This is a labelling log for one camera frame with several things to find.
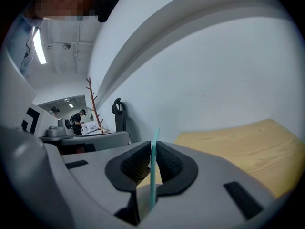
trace gray plastic housing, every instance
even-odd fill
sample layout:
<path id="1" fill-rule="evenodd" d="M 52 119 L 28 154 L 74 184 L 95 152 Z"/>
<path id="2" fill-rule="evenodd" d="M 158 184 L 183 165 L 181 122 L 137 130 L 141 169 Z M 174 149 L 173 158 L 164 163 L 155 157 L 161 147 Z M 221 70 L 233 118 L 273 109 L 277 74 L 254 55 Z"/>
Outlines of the gray plastic housing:
<path id="1" fill-rule="evenodd" d="M 0 158 L 20 198 L 41 221 L 53 228 L 134 228 L 114 216 L 130 193 L 115 189 L 105 164 L 139 143 L 85 154 L 60 156 L 57 148 L 37 137 L 0 127 Z M 138 228 L 260 228 L 287 200 L 275 200 L 258 181 L 230 162 L 183 146 L 165 143 L 191 157 L 199 173 L 192 185 L 175 196 L 158 197 Z M 66 163 L 88 164 L 67 169 Z M 264 210 L 246 220 L 223 184 L 238 181 Z"/>
<path id="2" fill-rule="evenodd" d="M 80 135 L 63 139 L 60 145 L 93 144 L 96 151 L 127 145 L 130 137 L 127 132 L 105 133 L 97 135 Z"/>

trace desk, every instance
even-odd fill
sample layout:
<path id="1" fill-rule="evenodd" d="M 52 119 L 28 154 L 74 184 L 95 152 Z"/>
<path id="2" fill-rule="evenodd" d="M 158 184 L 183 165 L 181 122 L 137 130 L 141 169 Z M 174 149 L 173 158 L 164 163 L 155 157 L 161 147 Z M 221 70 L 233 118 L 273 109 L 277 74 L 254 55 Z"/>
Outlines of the desk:
<path id="1" fill-rule="evenodd" d="M 182 132 L 175 144 L 227 159 L 264 184 L 276 198 L 296 186 L 305 168 L 304 143 L 274 120 Z M 138 187 L 149 184 L 149 180 L 146 177 Z M 156 181 L 161 181 L 158 172 Z"/>

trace teal strip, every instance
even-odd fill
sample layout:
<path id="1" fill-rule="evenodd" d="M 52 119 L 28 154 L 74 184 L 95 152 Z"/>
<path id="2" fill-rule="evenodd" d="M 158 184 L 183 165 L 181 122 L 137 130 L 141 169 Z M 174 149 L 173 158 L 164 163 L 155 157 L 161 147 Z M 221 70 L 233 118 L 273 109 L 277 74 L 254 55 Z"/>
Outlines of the teal strip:
<path id="1" fill-rule="evenodd" d="M 157 141 L 159 139 L 160 128 L 158 128 L 154 134 L 151 149 L 151 194 L 149 199 L 150 210 L 153 209 L 156 204 L 156 153 L 157 153 Z"/>

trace white ceiling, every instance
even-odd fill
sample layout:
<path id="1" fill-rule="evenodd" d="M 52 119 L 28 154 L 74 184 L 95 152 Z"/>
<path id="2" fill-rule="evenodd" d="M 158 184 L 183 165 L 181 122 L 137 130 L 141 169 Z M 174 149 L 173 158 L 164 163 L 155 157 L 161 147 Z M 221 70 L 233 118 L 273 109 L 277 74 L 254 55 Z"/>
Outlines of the white ceiling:
<path id="1" fill-rule="evenodd" d="M 44 19 L 41 43 L 47 63 L 41 65 L 34 54 L 27 77 L 35 77 L 37 72 L 86 76 L 93 43 L 102 25 L 95 16 L 84 17 L 83 21 L 76 21 L 75 17 L 65 21 Z M 70 42 L 67 50 L 63 48 L 65 42 Z"/>

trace wooden tabletop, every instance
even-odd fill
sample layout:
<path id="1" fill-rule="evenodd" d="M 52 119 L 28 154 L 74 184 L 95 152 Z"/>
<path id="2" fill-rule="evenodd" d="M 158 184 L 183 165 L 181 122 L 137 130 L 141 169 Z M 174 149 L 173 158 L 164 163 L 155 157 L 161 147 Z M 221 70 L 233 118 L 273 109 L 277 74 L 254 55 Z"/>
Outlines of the wooden tabletop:
<path id="1" fill-rule="evenodd" d="M 175 144 L 227 159 L 264 184 L 276 198 L 296 186 L 305 168 L 304 143 L 274 120 L 215 131 L 182 132 Z M 138 188 L 149 183 L 148 175 Z M 156 183 L 162 183 L 158 167 Z"/>

